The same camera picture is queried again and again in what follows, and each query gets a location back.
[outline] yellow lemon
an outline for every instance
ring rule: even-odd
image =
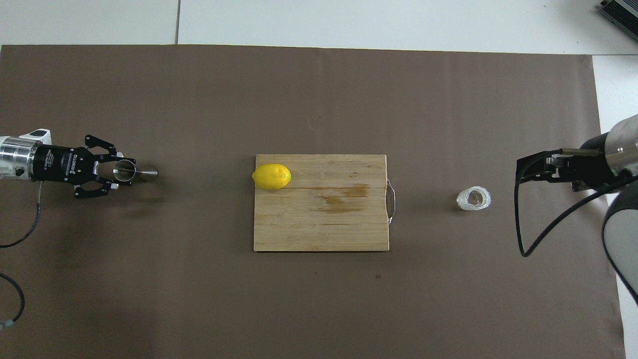
[[[255,185],[262,190],[278,190],[290,182],[290,170],[280,164],[265,164],[253,172]]]

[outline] brown tablecloth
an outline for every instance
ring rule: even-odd
[[[85,134],[159,169],[42,218],[0,270],[2,358],[623,358],[603,200],[530,258],[517,158],[599,133],[591,57],[233,46],[3,46],[0,135]],[[383,153],[390,252],[255,253],[257,153]],[[456,209],[472,185],[486,210]],[[0,181],[6,243],[37,185]],[[524,185],[527,242],[581,198]],[[0,284],[0,315],[17,295]]]

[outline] metal handle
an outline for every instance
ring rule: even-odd
[[[397,195],[394,191],[394,188],[392,188],[392,184],[390,183],[390,180],[388,179],[388,187],[386,187],[386,192],[387,190],[390,190],[390,192],[392,192],[392,212],[388,213],[388,225],[390,225],[392,223],[392,217],[394,217],[394,212],[397,210]]]

